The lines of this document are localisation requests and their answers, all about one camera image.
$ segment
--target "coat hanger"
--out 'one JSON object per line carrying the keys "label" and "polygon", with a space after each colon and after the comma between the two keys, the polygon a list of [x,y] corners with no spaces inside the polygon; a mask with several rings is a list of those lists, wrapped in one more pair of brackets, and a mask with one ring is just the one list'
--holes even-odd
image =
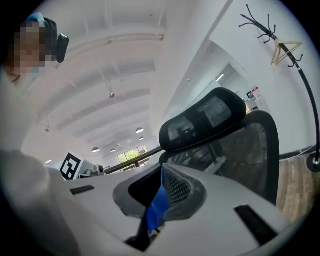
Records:
{"label": "coat hanger", "polygon": [[[291,50],[284,53],[280,57],[281,53],[281,44],[283,45],[295,45]],[[280,62],[282,62],[286,57],[288,57],[288,53],[293,53],[296,49],[298,49],[302,45],[302,42],[295,42],[295,41],[281,41],[280,39],[275,40],[275,49],[271,60],[271,65],[275,63],[275,65],[278,65]]]}

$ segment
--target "black headrest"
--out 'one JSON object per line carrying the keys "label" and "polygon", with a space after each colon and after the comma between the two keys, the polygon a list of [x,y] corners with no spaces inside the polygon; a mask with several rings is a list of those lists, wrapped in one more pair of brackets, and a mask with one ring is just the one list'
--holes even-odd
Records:
{"label": "black headrest", "polygon": [[202,143],[241,122],[246,112],[246,104],[235,93],[215,88],[161,127],[160,146],[172,152]]}

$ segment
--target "wooden floor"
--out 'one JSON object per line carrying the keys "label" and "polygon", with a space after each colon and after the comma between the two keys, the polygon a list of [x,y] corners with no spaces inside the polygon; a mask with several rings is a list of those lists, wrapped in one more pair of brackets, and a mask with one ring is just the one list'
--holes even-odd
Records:
{"label": "wooden floor", "polygon": [[307,168],[308,155],[281,161],[276,207],[292,222],[307,214],[320,193],[320,172]]}

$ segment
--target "railing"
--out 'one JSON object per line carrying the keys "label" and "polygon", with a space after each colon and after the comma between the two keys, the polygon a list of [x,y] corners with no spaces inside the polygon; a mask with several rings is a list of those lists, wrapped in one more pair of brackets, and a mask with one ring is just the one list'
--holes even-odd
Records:
{"label": "railing", "polygon": [[142,161],[142,160],[144,160],[146,158],[149,158],[149,157],[153,156],[154,154],[156,154],[156,153],[158,153],[158,152],[160,152],[162,150],[163,149],[159,146],[159,147],[157,147],[157,148],[155,148],[155,149],[153,149],[153,150],[151,150],[151,151],[149,151],[147,153],[144,153],[142,155],[137,156],[134,159],[131,159],[131,160],[123,162],[123,163],[120,163],[120,164],[118,164],[116,166],[113,166],[111,168],[104,169],[104,173],[105,174],[111,174],[111,173],[119,171],[119,170],[121,170],[123,168],[126,168],[128,166],[131,166],[131,165],[134,165],[136,168],[140,167],[140,164],[139,164],[140,161]]}

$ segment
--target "black slot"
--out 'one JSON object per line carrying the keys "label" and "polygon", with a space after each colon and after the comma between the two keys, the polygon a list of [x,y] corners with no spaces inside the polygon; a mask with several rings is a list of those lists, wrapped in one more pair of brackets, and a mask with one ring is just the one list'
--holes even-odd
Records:
{"label": "black slot", "polygon": [[157,168],[148,175],[129,186],[129,194],[140,204],[149,208],[161,186],[161,168]]}
{"label": "black slot", "polygon": [[277,236],[277,233],[249,205],[240,205],[234,210],[261,246]]}
{"label": "black slot", "polygon": [[87,186],[81,186],[81,187],[76,187],[76,188],[71,188],[70,191],[72,193],[72,195],[77,195],[77,194],[81,194],[90,190],[94,190],[95,188],[91,185],[87,185]]}

